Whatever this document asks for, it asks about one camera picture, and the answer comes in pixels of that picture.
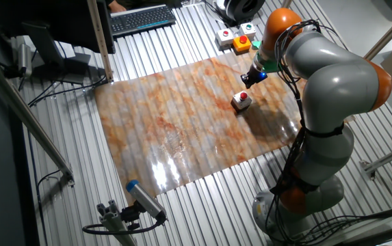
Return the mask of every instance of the person's hand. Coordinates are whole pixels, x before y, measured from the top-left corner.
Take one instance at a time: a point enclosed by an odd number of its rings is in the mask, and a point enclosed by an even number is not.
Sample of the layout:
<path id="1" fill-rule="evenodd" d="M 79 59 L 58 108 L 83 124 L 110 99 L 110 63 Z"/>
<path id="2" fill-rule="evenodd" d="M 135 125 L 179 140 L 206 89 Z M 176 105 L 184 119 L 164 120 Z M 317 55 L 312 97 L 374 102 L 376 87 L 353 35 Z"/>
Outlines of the person's hand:
<path id="1" fill-rule="evenodd" d="M 116 0 L 113 0 L 109 5 L 109 9 L 111 9 L 111 13 L 118 13 L 126 11 L 126 8 L 122 7 Z"/>

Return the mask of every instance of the orange button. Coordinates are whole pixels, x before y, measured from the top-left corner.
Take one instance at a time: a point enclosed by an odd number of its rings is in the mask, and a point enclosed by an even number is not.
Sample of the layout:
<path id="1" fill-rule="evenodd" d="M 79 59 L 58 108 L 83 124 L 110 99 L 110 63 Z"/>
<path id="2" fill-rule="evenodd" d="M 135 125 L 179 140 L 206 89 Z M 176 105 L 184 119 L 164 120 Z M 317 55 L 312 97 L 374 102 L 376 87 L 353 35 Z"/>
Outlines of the orange button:
<path id="1" fill-rule="evenodd" d="M 234 38 L 232 44 L 237 52 L 248 51 L 252 46 L 246 35 Z"/>

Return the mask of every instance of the metal frame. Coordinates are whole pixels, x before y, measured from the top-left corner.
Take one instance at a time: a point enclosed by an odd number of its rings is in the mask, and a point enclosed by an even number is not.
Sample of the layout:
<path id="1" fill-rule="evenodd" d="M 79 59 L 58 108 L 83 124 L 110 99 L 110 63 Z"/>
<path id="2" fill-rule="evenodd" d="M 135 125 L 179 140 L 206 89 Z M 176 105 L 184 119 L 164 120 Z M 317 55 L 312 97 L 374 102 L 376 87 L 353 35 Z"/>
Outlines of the metal frame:
<path id="1" fill-rule="evenodd" d="M 392 27 L 383 35 L 383 37 L 367 52 L 364 56 L 367 60 L 372 60 L 389 42 L 392 40 Z M 375 178 L 375 170 L 392 161 L 392 152 L 388 153 L 381 159 L 370 164 L 367 161 L 360 161 L 360 164 L 364 171 L 371 179 Z"/>
<path id="2" fill-rule="evenodd" d="M 92 24 L 94 25 L 95 37 L 99 44 L 101 59 L 105 67 L 105 74 L 107 82 L 114 82 L 114 76 L 112 74 L 111 64 L 109 61 L 109 54 L 107 53 L 105 35 L 103 34 L 103 28 L 101 27 L 99 9 L 97 8 L 96 0 L 88 0 L 89 12 L 91 13 Z"/>
<path id="3" fill-rule="evenodd" d="M 13 108 L 15 114 L 21 119 L 24 125 L 30 130 L 39 144 L 44 148 L 45 152 L 49 155 L 51 160 L 57 165 L 60 171 L 69 180 L 69 184 L 74 184 L 73 171 L 64 160 L 59 150 L 55 147 L 50 137 L 45 133 L 39 121 L 34 117 L 30 108 L 24 102 L 18 90 L 13 84 L 4 77 L 0 69 L 0 93 L 7 101 L 9 106 Z"/>
<path id="4" fill-rule="evenodd" d="M 383 35 L 381 39 L 372 47 L 372 49 L 367 52 L 364 56 L 365 59 L 369 61 L 372 60 L 377 54 L 392 40 L 392 27 Z"/>
<path id="5" fill-rule="evenodd" d="M 281 8 L 289 8 L 292 1 L 293 0 L 284 0 Z"/>

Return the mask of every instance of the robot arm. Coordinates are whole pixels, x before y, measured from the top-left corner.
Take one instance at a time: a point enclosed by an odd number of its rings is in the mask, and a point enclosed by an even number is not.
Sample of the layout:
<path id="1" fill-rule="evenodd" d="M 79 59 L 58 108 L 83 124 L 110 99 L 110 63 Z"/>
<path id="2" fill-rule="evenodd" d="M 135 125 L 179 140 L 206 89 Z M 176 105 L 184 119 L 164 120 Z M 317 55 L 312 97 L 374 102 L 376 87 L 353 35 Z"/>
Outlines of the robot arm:
<path id="1" fill-rule="evenodd" d="M 263 44 L 248 73 L 241 76 L 247 88 L 264 80 L 262 74 L 277 71 L 274 50 L 279 36 L 300 22 L 288 9 L 270 15 Z M 281 189 L 277 185 L 272 192 L 260 192 L 252 205 L 257 225 L 269 235 L 276 233 L 279 223 L 274 210 L 288 224 L 343 199 L 343 185 L 334 174 L 349 161 L 354 149 L 354 136 L 343 121 L 352 114 L 377 109 L 392 87 L 391 77 L 382 68 L 318 31 L 297 30 L 286 37 L 285 44 L 285 54 L 278 54 L 285 55 L 283 65 L 308 80 L 302 95 L 304 132 L 300 133 L 300 150 L 279 177 Z"/>

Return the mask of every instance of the desk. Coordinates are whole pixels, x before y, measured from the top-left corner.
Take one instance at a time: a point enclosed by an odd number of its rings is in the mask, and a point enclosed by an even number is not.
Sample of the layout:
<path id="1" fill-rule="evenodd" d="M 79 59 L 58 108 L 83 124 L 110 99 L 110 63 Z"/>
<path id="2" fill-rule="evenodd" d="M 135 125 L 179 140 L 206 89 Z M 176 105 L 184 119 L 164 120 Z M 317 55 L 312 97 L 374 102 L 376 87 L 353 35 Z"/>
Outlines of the desk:
<path id="1" fill-rule="evenodd" d="M 279 6 L 280 1 L 267 1 L 259 11 L 256 21 L 262 24 L 257 25 L 257 39 L 262 37 L 268 14 Z M 314 0 L 294 1 L 291 8 L 304 18 L 319 18 L 330 26 Z M 117 54 L 110 55 L 115 80 L 136 79 L 231 52 L 215 49 L 214 33 L 224 25 L 207 14 L 204 5 L 173 12 L 178 18 L 176 25 L 118 39 Z M 336 37 L 330 39 L 341 45 Z M 75 50 L 93 54 L 82 48 Z M 100 55 L 93 55 L 92 65 L 100 66 Z M 46 86 L 47 82 L 28 85 L 24 90 L 26 101 L 39 95 Z M 61 85 L 56 91 L 70 88 L 71 85 Z M 76 175 L 73 188 L 59 188 L 54 178 L 41 186 L 41 196 L 46 197 L 44 219 L 49 240 L 61 245 L 116 245 L 112 237 L 81 232 L 82 226 L 98 223 L 97 204 L 115 199 L 119 207 L 127 205 L 93 94 L 81 90 L 61 94 L 40 102 L 33 111 Z M 308 218 L 310 223 L 337 215 L 362 215 L 392 208 L 392 165 L 384 166 L 372 182 L 357 164 L 365 157 L 374 161 L 392 151 L 391 113 L 385 105 L 375 112 L 356 115 L 356 120 L 348 124 L 356 138 L 354 153 L 337 174 L 345 187 L 345 199 L 334 208 Z M 54 164 L 35 141 L 32 146 L 38 178 L 55 171 Z M 274 186 L 288 152 L 288 148 L 281 148 L 158 195 L 169 222 L 154 232 L 136 235 L 139 245 L 267 245 L 268 237 L 255 226 L 250 206 L 258 191 Z M 143 215 L 140 223 L 145 228 L 153 221 Z"/>

